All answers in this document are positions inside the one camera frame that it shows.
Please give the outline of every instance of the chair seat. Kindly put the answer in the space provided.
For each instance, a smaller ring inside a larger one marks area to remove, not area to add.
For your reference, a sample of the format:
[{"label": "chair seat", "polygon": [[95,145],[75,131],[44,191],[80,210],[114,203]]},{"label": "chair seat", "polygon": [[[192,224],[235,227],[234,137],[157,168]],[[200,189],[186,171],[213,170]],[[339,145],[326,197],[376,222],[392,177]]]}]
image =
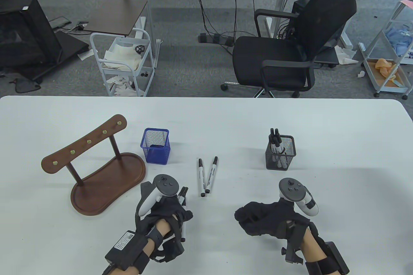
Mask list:
[{"label": "chair seat", "polygon": [[[260,68],[264,60],[306,61],[296,42],[265,37],[241,36],[233,50],[233,66],[238,83],[262,87]],[[270,88],[296,90],[303,88],[307,69],[267,68],[264,70]]]}]

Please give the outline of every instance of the white metal cart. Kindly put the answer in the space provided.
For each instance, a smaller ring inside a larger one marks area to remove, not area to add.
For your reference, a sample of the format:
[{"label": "white metal cart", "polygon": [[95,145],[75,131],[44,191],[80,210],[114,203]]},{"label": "white metal cart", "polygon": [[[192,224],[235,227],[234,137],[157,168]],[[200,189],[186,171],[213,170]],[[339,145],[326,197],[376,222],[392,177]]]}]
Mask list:
[{"label": "white metal cart", "polygon": [[[105,84],[106,87],[106,91],[108,93],[109,96],[114,96],[115,95],[115,91],[116,91],[116,85],[113,84],[111,86],[108,85],[107,83],[107,77],[106,75],[120,75],[120,76],[127,76],[128,80],[132,79],[134,85],[135,85],[135,90],[136,90],[136,94],[137,96],[143,96],[146,97],[149,87],[152,83],[152,79],[155,75],[155,67],[154,67],[154,60],[152,57],[152,48],[151,48],[151,40],[150,40],[150,36],[149,34],[143,30],[143,29],[139,29],[139,28],[133,28],[132,30],[138,32],[141,32],[142,38],[139,39],[137,36],[135,35],[134,38],[132,37],[125,37],[123,35],[120,34],[109,34],[109,33],[100,33],[100,32],[94,32],[90,35],[90,45],[92,46],[93,52],[95,54],[95,58],[96,58],[96,62],[97,65],[99,67],[99,71],[102,75],[102,79],[103,79],[103,83]],[[95,38],[95,36],[111,36],[111,37],[115,37],[115,40],[113,41],[112,45],[110,46],[108,51],[113,51],[115,45],[120,45],[123,47],[131,47],[131,46],[139,46],[139,45],[143,45],[145,47],[145,52],[141,55],[142,56],[142,60],[139,64],[139,66],[137,68],[132,68],[130,67],[129,64],[122,62],[122,61],[114,61],[114,60],[106,60],[106,59],[101,59],[99,58],[99,54],[97,53],[97,49],[95,46],[95,42],[93,41],[93,39]],[[149,59],[150,59],[150,67],[144,67],[144,63],[146,58],[149,55]],[[126,67],[129,68],[129,71],[124,71],[124,70],[118,70],[118,69],[110,69],[105,67],[105,63],[114,63],[114,64],[119,64],[119,65],[124,65]],[[138,86],[138,80],[140,79],[140,73],[142,71],[142,69],[145,69],[145,71],[148,73],[148,76],[145,77],[146,79],[149,78],[149,81],[146,83],[146,87],[145,89],[140,89]]]},{"label": "white metal cart", "polygon": [[[406,5],[404,5],[402,2],[397,2],[397,5],[393,10],[390,19],[388,19],[388,21],[385,23],[383,28],[380,30],[380,32],[377,34],[374,40],[370,43],[367,49],[363,43],[358,44],[358,47],[360,48],[360,51],[363,55],[362,66],[366,69],[368,76],[370,77],[370,80],[374,88],[376,89],[376,92],[374,93],[374,97],[376,98],[379,97],[381,91],[386,91],[393,93],[403,93],[404,95],[402,96],[402,99],[407,100],[409,93],[413,89],[413,85],[410,84],[407,78],[407,74],[404,72],[403,67],[400,66],[400,64],[413,64],[413,59],[407,57],[410,49],[413,46],[413,40],[407,48],[406,52],[403,55],[398,56],[385,34],[385,32],[390,28],[392,24],[397,23],[404,25],[409,24],[411,25],[410,30],[413,29],[413,21],[396,20],[398,15],[401,13],[401,11],[403,11],[405,7]],[[395,64],[393,70],[387,78],[384,78],[384,76],[382,76],[381,73],[378,72],[378,70],[375,68],[375,64],[378,59],[370,58],[370,55],[373,52],[379,39],[381,39],[385,44],[386,50],[391,52],[391,54],[393,55],[392,59],[386,60]],[[391,81],[390,78],[393,75],[396,75],[396,78],[393,81]]]}]

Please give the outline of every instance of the wooden coat rack stand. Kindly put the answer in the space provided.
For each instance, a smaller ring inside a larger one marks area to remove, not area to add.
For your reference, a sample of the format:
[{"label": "wooden coat rack stand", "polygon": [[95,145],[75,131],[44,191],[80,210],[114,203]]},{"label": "wooden coat rack stand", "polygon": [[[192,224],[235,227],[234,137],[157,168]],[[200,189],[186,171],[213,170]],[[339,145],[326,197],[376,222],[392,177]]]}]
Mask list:
[{"label": "wooden coat rack stand", "polygon": [[[54,174],[66,166],[76,180],[70,200],[79,213],[87,216],[102,213],[145,178],[146,167],[141,157],[130,152],[119,153],[114,134],[125,129],[126,124],[124,116],[115,115],[76,142],[43,158],[42,168],[46,173]],[[71,161],[106,138],[112,144],[115,157],[91,175],[80,178]]]}]

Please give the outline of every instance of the hand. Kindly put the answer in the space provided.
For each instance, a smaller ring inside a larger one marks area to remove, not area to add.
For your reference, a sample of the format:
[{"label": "hand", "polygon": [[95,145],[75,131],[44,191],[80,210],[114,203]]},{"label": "hand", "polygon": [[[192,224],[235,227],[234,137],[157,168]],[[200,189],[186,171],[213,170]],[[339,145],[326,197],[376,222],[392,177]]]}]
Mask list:
[{"label": "hand", "polygon": [[248,235],[269,234],[280,239],[288,239],[289,226],[293,222],[310,223],[309,219],[294,211],[293,202],[282,198],[272,204],[249,202],[239,208],[234,217]]},{"label": "hand", "polygon": [[146,235],[160,219],[173,216],[177,219],[179,225],[182,226],[185,221],[192,219],[193,214],[191,211],[186,211],[182,205],[179,204],[177,196],[174,195],[173,197],[162,197],[161,201],[153,205],[151,213],[146,215],[142,220],[140,220],[137,213],[135,216],[136,231]]}]

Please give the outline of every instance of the chair backrest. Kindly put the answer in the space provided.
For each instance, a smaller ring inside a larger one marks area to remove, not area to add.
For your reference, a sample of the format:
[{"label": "chair backrest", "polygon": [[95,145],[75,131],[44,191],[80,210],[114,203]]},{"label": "chair backrest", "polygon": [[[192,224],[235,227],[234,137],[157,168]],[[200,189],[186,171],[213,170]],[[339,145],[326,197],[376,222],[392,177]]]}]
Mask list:
[{"label": "chair backrest", "polygon": [[294,22],[307,60],[313,60],[333,34],[357,11],[356,0],[310,0]]}]

